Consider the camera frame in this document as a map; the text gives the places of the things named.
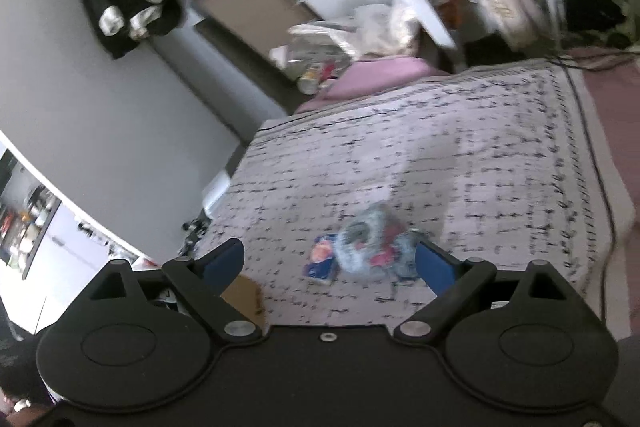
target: blue gripper pad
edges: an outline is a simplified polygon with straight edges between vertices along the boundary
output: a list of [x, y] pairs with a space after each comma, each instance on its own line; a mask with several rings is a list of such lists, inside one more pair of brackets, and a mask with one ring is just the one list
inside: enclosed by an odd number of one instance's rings
[[415, 247], [415, 269], [433, 292], [440, 296], [456, 282], [456, 268], [434, 248], [424, 243]]

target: metal screw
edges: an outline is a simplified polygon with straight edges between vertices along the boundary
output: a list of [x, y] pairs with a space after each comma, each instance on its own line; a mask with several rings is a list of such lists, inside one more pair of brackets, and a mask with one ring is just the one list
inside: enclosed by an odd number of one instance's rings
[[225, 326], [225, 333], [232, 337], [246, 337], [255, 331], [255, 324], [249, 321], [232, 321]]
[[336, 340], [338, 340], [338, 335], [327, 331], [326, 333], [322, 333], [320, 335], [320, 340], [323, 342], [335, 342]]
[[408, 321], [400, 324], [400, 331], [408, 337], [424, 337], [431, 332], [431, 326], [422, 321]]

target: blue snack wrapper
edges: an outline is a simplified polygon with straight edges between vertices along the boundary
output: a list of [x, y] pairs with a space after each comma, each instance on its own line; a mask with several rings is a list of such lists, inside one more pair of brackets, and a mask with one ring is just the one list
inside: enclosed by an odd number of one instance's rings
[[302, 275], [321, 284], [331, 284], [338, 270], [338, 262], [334, 256], [335, 234], [321, 235], [316, 238], [309, 254], [309, 263], [305, 264]]

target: white bedspread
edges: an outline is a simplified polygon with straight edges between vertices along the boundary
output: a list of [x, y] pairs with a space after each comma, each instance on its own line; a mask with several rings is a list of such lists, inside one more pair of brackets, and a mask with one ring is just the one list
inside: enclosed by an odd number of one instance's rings
[[503, 68], [267, 122], [200, 253], [240, 238], [271, 324], [394, 327], [434, 298], [423, 282], [301, 276], [318, 235], [386, 200], [460, 259], [546, 259], [583, 291], [631, 203], [582, 75], [543, 60]]

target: pink pillow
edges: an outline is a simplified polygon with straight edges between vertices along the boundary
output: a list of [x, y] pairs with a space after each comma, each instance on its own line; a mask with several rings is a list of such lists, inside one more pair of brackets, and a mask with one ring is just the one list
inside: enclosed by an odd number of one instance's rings
[[353, 100], [392, 87], [404, 86], [425, 76], [447, 74], [417, 57], [386, 57], [359, 61], [323, 89], [323, 100]]

